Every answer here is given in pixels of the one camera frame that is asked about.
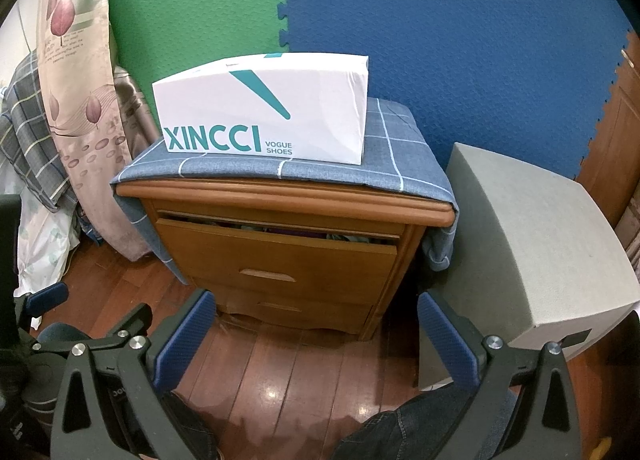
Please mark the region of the wooden bottom drawer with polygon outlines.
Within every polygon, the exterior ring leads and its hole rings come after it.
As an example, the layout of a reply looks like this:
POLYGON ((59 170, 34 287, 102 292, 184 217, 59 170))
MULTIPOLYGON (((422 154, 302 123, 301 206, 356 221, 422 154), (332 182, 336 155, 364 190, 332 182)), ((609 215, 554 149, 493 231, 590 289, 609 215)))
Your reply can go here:
POLYGON ((213 292, 219 310, 230 315, 253 317, 267 324, 311 330, 336 330, 369 339, 380 320, 372 316, 372 307, 288 298, 272 293, 221 286, 193 279, 194 286, 213 292))

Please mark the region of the dark jeans leg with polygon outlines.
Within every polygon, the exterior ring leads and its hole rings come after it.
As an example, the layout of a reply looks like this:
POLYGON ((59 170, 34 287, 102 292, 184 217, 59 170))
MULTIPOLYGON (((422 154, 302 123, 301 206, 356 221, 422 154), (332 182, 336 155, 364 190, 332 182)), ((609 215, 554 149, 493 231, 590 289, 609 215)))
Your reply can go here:
POLYGON ((450 383, 423 392, 395 410, 370 417, 340 440, 334 460, 427 459, 462 413, 471 393, 450 383))

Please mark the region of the white patterned bedding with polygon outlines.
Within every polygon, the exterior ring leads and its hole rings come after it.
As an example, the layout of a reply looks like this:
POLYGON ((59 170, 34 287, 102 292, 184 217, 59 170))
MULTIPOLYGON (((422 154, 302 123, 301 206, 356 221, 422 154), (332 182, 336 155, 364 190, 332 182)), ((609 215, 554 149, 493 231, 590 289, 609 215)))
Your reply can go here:
POLYGON ((16 298, 59 282, 66 271, 70 251, 79 243, 69 210, 50 212, 29 190, 23 191, 21 199, 16 298))

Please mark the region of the grey foam cube stool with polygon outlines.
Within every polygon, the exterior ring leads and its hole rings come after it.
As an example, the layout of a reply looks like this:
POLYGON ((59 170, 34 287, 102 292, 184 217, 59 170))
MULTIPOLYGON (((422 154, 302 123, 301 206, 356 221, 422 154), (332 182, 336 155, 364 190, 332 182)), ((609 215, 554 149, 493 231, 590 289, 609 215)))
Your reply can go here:
POLYGON ((463 144, 446 174, 459 217, 434 289, 481 334, 530 350, 555 341, 573 358, 638 304, 627 254, 581 184, 463 144))

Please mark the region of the grey plaid blanket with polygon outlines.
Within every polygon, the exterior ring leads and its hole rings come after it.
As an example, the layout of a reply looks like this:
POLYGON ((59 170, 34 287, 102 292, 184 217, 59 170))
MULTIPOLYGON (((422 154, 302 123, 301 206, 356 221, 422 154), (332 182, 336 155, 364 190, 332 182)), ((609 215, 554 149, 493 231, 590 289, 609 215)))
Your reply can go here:
POLYGON ((18 64, 2 99, 1 154, 49 211, 76 208, 77 198, 47 121, 36 52, 18 64))

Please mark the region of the wooden nightstand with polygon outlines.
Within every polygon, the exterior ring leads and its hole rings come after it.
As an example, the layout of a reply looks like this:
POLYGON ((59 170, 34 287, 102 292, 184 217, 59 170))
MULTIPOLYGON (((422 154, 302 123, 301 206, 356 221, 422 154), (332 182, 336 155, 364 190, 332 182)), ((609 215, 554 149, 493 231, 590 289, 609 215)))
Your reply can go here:
POLYGON ((365 186, 285 180, 130 180, 156 254, 228 315, 367 341, 431 229, 454 205, 365 186))

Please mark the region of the brown wooden door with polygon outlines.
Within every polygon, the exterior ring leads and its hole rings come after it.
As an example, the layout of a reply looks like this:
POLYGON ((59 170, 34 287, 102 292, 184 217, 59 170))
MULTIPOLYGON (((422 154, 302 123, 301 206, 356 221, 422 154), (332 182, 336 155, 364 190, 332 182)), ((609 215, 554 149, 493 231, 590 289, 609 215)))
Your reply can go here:
POLYGON ((639 181, 639 37, 627 34, 611 97, 603 106, 596 136, 590 140, 576 180, 593 198, 608 222, 623 216, 639 181))

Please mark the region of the brown satin curtain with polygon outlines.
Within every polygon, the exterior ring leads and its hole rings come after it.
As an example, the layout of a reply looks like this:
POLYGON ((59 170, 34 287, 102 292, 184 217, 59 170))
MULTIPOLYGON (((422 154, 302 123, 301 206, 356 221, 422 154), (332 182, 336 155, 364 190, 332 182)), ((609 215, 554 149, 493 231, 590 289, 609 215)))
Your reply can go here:
POLYGON ((114 68, 114 87, 127 145, 131 155, 137 157, 162 135, 140 87, 126 69, 114 68))

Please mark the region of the blue checked cloth cover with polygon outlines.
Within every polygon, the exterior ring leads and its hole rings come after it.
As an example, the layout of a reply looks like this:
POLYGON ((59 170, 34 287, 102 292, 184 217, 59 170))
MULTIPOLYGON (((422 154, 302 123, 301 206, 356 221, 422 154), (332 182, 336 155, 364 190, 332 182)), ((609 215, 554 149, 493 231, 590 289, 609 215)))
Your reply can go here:
POLYGON ((259 157, 254 154, 169 152, 163 139, 153 142, 110 181, 120 184, 173 178, 266 178, 322 184, 366 186, 448 202, 459 211, 454 191, 416 125, 412 112, 398 102, 369 98, 360 165, 259 157))

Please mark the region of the pink floral curtain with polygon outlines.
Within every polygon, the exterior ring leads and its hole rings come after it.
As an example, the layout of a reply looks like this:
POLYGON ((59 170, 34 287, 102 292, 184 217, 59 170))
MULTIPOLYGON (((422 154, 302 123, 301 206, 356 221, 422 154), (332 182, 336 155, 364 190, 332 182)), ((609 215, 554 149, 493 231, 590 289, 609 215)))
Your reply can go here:
POLYGON ((149 247, 111 181, 145 137, 120 112, 108 0, 39 0, 37 57, 50 132, 78 203, 102 239, 135 261, 149 247))

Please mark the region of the white XINCCI shoe box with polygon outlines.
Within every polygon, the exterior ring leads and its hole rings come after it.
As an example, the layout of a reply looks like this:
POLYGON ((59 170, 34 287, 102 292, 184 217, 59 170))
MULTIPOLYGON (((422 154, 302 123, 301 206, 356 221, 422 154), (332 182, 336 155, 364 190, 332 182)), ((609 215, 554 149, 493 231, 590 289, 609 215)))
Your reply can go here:
POLYGON ((224 58, 152 85, 170 152, 360 164, 369 59, 334 53, 224 58))

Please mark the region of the blue foam mat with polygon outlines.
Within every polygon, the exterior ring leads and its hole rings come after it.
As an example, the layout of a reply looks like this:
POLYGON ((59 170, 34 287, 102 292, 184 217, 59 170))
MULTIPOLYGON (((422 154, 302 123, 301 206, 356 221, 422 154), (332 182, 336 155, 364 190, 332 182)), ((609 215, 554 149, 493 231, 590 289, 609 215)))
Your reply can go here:
POLYGON ((369 59, 369 93, 455 142, 578 174, 631 25, 616 0, 286 0, 293 52, 369 59))

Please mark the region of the green foam mat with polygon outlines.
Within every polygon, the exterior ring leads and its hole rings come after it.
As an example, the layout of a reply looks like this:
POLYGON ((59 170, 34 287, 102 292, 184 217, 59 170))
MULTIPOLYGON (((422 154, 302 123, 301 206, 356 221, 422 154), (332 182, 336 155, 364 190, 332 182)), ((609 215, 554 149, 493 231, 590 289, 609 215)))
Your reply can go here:
POLYGON ((275 53, 285 0, 110 0, 119 63, 154 100, 154 82, 221 58, 275 53))

